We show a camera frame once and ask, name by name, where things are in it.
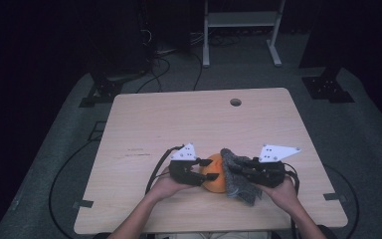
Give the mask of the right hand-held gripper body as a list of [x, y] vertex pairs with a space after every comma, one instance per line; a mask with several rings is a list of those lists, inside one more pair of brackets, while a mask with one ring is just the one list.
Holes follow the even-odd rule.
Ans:
[[288, 175], [294, 180], [294, 187], [299, 187], [297, 172], [293, 166], [284, 163], [284, 159], [300, 152], [299, 147], [264, 144], [260, 155], [254, 157], [260, 165], [252, 166], [258, 174], [251, 180], [258, 185], [275, 188], [284, 182]]

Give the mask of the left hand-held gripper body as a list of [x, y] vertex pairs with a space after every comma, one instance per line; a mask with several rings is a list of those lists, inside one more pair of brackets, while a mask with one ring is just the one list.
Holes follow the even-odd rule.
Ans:
[[208, 177], [192, 170], [194, 165], [202, 166], [206, 159], [197, 156], [192, 142], [185, 144], [178, 151], [169, 156], [170, 176], [180, 184], [200, 186]]

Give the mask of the grey cloth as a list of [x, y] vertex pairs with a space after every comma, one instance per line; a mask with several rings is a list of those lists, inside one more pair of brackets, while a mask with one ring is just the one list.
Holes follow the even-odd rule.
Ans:
[[241, 174], [245, 162], [248, 162], [250, 159], [246, 156], [235, 155], [228, 148], [222, 148], [220, 153], [225, 174], [227, 196], [238, 198], [248, 206], [254, 206], [256, 199], [262, 196], [262, 190]]

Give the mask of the person's left hand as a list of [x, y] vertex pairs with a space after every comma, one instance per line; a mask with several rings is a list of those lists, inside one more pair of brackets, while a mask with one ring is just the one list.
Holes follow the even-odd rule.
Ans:
[[152, 201], [159, 202], [169, 198], [177, 192], [192, 188], [192, 185], [181, 184], [176, 182], [171, 176], [167, 167], [164, 168], [150, 191], [146, 194]]

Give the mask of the person's right hand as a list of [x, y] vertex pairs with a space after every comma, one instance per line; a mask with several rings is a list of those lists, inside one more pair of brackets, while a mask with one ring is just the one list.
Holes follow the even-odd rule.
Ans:
[[275, 188], [269, 188], [259, 185], [262, 192], [265, 192], [276, 206], [294, 217], [302, 212], [301, 206], [289, 176], [286, 176], [284, 182]]

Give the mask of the black tape strip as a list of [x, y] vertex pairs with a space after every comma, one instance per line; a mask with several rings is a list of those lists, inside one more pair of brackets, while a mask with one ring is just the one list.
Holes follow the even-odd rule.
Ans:
[[345, 195], [335, 193], [335, 192], [334, 193], [324, 193], [323, 197], [326, 201], [331, 201], [331, 200], [338, 200], [340, 202], [346, 202], [347, 201], [347, 198]]
[[74, 204], [73, 204], [73, 208], [75, 209], [80, 209], [81, 207], [85, 207], [85, 208], [92, 208], [94, 205], [94, 202], [93, 201], [89, 201], [89, 200], [80, 200], [80, 201], [75, 201]]

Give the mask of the black stand base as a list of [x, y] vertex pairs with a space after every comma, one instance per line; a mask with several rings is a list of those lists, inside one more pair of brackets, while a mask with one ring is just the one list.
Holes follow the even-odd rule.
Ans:
[[319, 76], [303, 77], [309, 95], [314, 100], [328, 100], [333, 104], [353, 103], [353, 97], [337, 82], [340, 67], [326, 67]]
[[114, 98], [120, 94], [123, 83], [111, 81], [106, 77], [92, 76], [93, 85], [89, 93], [82, 98], [80, 108], [91, 108], [96, 104], [112, 103]]

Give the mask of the dark equipment cabinet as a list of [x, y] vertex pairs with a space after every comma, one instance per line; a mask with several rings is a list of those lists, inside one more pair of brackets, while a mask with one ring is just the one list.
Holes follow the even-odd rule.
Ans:
[[95, 0], [103, 55], [113, 71], [145, 72], [149, 61], [139, 24], [138, 0]]

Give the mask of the white metal stand frame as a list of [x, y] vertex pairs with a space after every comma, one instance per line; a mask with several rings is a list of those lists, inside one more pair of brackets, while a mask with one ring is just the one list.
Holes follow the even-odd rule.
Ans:
[[202, 66], [205, 68], [210, 66], [209, 30], [211, 28], [272, 27], [273, 32], [271, 37], [267, 39], [267, 47], [274, 66], [280, 67], [283, 63], [276, 48], [276, 40], [286, 1], [280, 0], [280, 5], [276, 11], [216, 13], [209, 11], [209, 0], [205, 0]]

